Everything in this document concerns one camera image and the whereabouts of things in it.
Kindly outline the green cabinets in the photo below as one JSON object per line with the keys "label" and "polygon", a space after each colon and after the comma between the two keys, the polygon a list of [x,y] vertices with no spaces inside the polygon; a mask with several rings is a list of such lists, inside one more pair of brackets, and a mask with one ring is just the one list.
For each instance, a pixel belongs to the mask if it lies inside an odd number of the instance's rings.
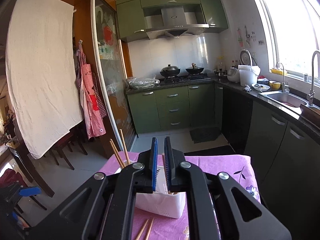
{"label": "green cabinets", "polygon": [[127,94],[138,134],[215,124],[215,85],[192,83]]}
{"label": "green cabinets", "polygon": [[221,0],[117,0],[121,40],[220,33],[228,29]]}

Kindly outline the yellow cup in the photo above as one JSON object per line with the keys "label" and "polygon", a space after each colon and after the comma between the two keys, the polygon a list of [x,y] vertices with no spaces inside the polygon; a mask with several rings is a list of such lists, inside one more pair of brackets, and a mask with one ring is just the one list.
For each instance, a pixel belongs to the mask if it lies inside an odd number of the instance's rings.
{"label": "yellow cup", "polygon": [[269,81],[269,86],[272,90],[279,90],[281,88],[281,83],[278,81]]}

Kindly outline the green upper cabinets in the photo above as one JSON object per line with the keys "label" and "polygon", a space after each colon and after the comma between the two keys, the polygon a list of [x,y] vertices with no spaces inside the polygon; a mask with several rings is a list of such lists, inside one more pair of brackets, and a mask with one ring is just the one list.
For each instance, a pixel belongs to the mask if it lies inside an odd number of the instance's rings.
{"label": "green upper cabinets", "polygon": [[121,40],[220,33],[228,29],[221,0],[117,0]]}

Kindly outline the red checkered apron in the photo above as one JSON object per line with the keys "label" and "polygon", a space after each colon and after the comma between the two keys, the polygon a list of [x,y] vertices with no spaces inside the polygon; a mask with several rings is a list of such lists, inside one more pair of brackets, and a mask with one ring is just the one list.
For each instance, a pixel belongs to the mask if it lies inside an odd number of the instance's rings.
{"label": "red checkered apron", "polygon": [[80,93],[80,105],[84,113],[85,126],[88,139],[106,134],[101,112],[105,112],[102,101],[94,83],[94,73],[91,65],[86,61],[86,55],[79,40],[76,51],[76,86]]}

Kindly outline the steel range hood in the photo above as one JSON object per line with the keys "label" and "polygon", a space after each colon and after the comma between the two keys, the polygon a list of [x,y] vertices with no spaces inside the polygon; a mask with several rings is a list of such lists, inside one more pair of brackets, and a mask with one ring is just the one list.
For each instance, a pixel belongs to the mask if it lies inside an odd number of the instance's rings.
{"label": "steel range hood", "polygon": [[199,4],[150,7],[143,10],[149,39],[200,35],[209,28]]}

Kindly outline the white hanging cloth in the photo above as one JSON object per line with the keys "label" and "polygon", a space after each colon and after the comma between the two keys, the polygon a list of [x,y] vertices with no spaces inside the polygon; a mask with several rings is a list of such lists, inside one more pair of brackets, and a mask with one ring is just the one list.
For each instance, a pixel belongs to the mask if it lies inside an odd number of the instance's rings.
{"label": "white hanging cloth", "polygon": [[73,7],[61,0],[17,0],[6,45],[6,76],[19,130],[40,159],[83,120],[72,44]]}

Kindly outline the wooden chopstick in holder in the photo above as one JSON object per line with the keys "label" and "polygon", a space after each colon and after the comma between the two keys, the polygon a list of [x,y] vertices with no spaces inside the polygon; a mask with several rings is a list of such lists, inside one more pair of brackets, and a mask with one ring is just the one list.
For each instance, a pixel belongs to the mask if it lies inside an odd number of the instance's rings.
{"label": "wooden chopstick in holder", "polygon": [[122,161],[122,159],[121,159],[121,157],[120,157],[120,155],[119,155],[119,153],[117,151],[117,148],[116,148],[116,146],[115,146],[115,144],[114,144],[112,139],[110,139],[110,145],[111,145],[112,150],[114,152],[114,155],[115,155],[115,157],[116,157],[116,159],[117,159],[117,161],[118,161],[118,163],[120,165],[120,168],[124,168],[125,165],[124,165],[124,163],[123,163],[123,161]]}
{"label": "wooden chopstick in holder", "polygon": [[125,139],[124,139],[124,135],[123,135],[123,130],[122,129],[119,129],[119,134],[120,134],[120,137],[121,137],[121,142],[122,142],[124,153],[125,153],[126,165],[130,165],[131,161],[130,161],[130,158],[129,158],[129,154],[127,152],[127,148],[126,148]]}

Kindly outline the tall chrome faucet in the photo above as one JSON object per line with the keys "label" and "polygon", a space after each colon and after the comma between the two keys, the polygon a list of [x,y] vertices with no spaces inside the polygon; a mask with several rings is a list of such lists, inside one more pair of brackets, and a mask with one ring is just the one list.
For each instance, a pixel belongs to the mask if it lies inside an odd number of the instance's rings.
{"label": "tall chrome faucet", "polygon": [[315,57],[317,55],[320,54],[320,51],[319,50],[315,50],[313,52],[313,55],[312,55],[312,59],[311,59],[311,88],[310,88],[310,92],[309,94],[307,95],[307,100],[308,100],[308,103],[309,105],[311,106],[313,104],[313,98],[314,98],[314,95],[315,95],[315,91],[314,91],[314,81],[315,81],[315,64],[314,64],[314,61],[315,61]]}

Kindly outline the purple floral tablecloth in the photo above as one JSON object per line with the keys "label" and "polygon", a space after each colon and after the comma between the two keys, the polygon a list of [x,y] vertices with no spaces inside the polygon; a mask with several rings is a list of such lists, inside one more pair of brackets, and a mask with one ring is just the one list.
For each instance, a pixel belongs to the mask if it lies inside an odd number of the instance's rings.
{"label": "purple floral tablecloth", "polygon": [[[186,156],[186,160],[197,165],[202,171],[210,174],[228,173],[257,201],[260,201],[258,185],[251,166],[251,158],[246,155],[218,155],[218,156]],[[163,166],[163,159],[158,156],[158,166]],[[179,219],[164,217],[135,207],[133,219],[132,239],[136,238],[140,228],[148,219],[154,218],[149,239],[189,239],[187,205]],[[145,239],[149,225],[146,226],[140,239]]]}

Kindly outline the wooden chopstick on table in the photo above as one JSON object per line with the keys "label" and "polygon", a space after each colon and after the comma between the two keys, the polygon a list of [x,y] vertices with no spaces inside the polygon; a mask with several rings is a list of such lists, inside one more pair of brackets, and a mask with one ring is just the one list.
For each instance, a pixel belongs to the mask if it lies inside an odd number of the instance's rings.
{"label": "wooden chopstick on table", "polygon": [[151,222],[150,222],[150,225],[148,227],[148,231],[146,233],[146,236],[145,236],[145,240],[148,240],[149,237],[150,237],[150,234],[151,234],[151,230],[152,230],[152,226],[153,226],[153,221],[154,221],[154,218],[152,218]]}
{"label": "wooden chopstick on table", "polygon": [[145,228],[146,228],[146,226],[147,226],[148,222],[149,222],[149,220],[148,220],[148,219],[144,222],[143,226],[140,228],[140,230],[139,230],[138,234],[136,235],[135,240],[139,240],[139,239],[140,239],[140,237],[141,237],[142,233],[144,232],[144,230],[145,230]]}

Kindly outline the small chrome faucet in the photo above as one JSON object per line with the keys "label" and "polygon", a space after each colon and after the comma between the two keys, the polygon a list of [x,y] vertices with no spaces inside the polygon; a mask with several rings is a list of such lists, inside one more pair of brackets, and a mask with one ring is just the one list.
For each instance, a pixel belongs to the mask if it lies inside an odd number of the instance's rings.
{"label": "small chrome faucet", "polygon": [[284,65],[281,62],[277,62],[276,68],[281,69],[281,75],[282,75],[281,92],[285,93],[285,68],[284,68]]}

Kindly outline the steel kitchen sink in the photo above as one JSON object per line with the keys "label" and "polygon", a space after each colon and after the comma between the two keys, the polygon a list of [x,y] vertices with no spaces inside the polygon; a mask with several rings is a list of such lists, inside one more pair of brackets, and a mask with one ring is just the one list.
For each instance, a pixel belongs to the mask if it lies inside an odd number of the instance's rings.
{"label": "steel kitchen sink", "polygon": [[276,92],[263,92],[263,93],[260,93],[260,95],[272,101],[278,102],[282,105],[292,107],[292,108],[299,108],[301,105],[308,106],[308,103],[305,100],[291,93],[282,93],[280,91],[276,91]]}

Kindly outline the green lower cabinets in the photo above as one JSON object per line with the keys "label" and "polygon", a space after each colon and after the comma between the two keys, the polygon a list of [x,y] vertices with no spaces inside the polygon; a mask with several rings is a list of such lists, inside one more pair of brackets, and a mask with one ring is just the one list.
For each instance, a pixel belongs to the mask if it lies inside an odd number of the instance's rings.
{"label": "green lower cabinets", "polygon": [[215,85],[192,83],[127,94],[138,134],[215,124]]}

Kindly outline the white plastic utensil holder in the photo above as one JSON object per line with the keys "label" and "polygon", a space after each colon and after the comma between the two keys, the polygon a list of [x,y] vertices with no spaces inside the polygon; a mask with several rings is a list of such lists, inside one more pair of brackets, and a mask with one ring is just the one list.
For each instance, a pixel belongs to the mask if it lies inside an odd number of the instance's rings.
{"label": "white plastic utensil holder", "polygon": [[163,166],[157,166],[156,190],[152,194],[137,193],[135,207],[156,215],[179,219],[184,211],[184,192],[168,193]]}

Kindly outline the window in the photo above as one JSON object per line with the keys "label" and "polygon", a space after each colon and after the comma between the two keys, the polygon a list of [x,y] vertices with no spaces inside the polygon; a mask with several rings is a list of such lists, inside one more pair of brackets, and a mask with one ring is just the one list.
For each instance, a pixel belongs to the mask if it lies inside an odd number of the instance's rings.
{"label": "window", "polygon": [[[311,81],[311,59],[319,49],[319,3],[316,0],[255,0],[268,26],[274,61],[281,62],[290,77]],[[319,56],[315,57],[315,82]]]}

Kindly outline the sliding glass door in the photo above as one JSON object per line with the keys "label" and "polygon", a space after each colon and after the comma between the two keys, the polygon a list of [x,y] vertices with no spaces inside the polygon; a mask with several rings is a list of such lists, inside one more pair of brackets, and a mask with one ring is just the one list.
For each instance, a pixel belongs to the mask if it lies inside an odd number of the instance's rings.
{"label": "sliding glass door", "polygon": [[118,38],[116,12],[103,0],[91,0],[91,26],[97,76],[107,111],[106,120],[118,149],[124,150],[119,134],[123,130],[127,150],[131,150],[136,133],[125,90],[126,74],[122,47]]}

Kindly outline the black open wok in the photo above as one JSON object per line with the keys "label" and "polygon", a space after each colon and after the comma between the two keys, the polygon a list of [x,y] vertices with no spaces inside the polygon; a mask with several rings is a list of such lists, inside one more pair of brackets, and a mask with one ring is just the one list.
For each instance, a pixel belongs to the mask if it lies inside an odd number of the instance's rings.
{"label": "black open wok", "polygon": [[199,75],[204,71],[203,67],[199,67],[197,66],[195,63],[191,64],[191,67],[188,67],[185,69],[187,71],[187,73],[189,73],[190,75]]}

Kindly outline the dark wooden chair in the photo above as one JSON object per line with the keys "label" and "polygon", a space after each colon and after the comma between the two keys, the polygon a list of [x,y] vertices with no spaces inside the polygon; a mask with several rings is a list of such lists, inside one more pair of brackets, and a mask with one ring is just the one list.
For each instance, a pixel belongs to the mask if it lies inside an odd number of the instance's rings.
{"label": "dark wooden chair", "polygon": [[87,151],[85,150],[81,140],[80,140],[80,135],[81,133],[79,132],[79,130],[75,127],[73,127],[69,133],[67,133],[66,135],[64,135],[60,140],[58,140],[49,150],[49,154],[51,157],[53,157],[55,163],[57,166],[60,165],[56,155],[54,154],[53,151],[57,152],[59,157],[62,158],[66,163],[67,165],[69,166],[69,168],[71,170],[75,170],[74,166],[71,164],[71,162],[69,161],[69,159],[67,158],[67,156],[65,155],[63,149],[65,147],[67,147],[69,149],[70,152],[73,152],[73,149],[72,149],[72,145],[73,145],[73,142],[77,142],[82,153],[84,155],[88,155]]}

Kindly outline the dark floor mat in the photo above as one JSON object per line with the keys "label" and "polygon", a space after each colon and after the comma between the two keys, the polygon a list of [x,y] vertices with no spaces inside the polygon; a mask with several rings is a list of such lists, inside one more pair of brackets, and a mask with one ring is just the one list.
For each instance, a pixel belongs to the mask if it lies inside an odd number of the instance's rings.
{"label": "dark floor mat", "polygon": [[221,135],[218,127],[196,128],[190,131],[192,141],[197,144],[201,142],[214,141]]}

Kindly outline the white rice cooker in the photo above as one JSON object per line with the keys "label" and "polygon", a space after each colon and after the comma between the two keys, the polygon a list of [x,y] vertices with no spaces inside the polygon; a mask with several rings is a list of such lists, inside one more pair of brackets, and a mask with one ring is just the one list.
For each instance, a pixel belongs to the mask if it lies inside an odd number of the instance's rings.
{"label": "white rice cooker", "polygon": [[238,65],[240,75],[240,85],[245,87],[256,84],[260,75],[260,67],[257,66],[252,55],[247,49],[240,52],[240,64]]}

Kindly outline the gas stove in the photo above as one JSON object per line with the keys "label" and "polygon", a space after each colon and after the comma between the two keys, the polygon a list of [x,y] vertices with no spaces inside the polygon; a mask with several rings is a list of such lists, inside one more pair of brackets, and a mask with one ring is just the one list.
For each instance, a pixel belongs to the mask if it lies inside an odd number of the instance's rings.
{"label": "gas stove", "polygon": [[196,80],[210,80],[210,77],[207,74],[194,74],[194,75],[184,75],[184,76],[172,76],[165,77],[160,79],[160,85],[166,85],[171,83],[179,83],[179,82],[189,82]]}

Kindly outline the white bowl on counter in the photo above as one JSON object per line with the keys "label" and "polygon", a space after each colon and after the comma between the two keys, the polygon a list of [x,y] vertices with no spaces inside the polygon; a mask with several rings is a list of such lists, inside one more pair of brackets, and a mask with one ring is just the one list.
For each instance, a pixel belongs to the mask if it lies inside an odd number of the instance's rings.
{"label": "white bowl on counter", "polygon": [[270,89],[270,86],[259,83],[253,83],[252,87],[260,93],[266,92]]}

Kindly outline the dark counter cabinets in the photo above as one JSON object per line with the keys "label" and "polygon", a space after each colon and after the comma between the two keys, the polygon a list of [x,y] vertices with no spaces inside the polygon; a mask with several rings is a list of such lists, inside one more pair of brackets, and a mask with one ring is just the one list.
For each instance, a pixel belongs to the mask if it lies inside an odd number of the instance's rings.
{"label": "dark counter cabinets", "polygon": [[263,204],[293,239],[319,239],[319,133],[238,85],[216,82],[215,92],[222,134],[251,158]]}

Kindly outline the black lidded wok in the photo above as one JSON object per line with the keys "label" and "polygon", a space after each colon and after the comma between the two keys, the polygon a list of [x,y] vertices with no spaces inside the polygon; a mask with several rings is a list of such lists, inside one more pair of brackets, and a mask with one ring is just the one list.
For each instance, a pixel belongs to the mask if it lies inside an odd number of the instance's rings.
{"label": "black lidded wok", "polygon": [[166,67],[162,68],[160,71],[161,76],[163,77],[175,77],[180,74],[180,68],[178,66],[172,66],[168,64]]}

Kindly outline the plastic bag on counter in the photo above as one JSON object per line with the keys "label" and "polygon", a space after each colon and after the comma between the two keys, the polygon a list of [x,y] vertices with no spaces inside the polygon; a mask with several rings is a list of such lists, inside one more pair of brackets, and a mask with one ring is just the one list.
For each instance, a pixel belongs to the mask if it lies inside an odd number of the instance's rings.
{"label": "plastic bag on counter", "polygon": [[134,89],[150,88],[160,84],[159,79],[149,77],[128,77],[126,81],[129,87]]}

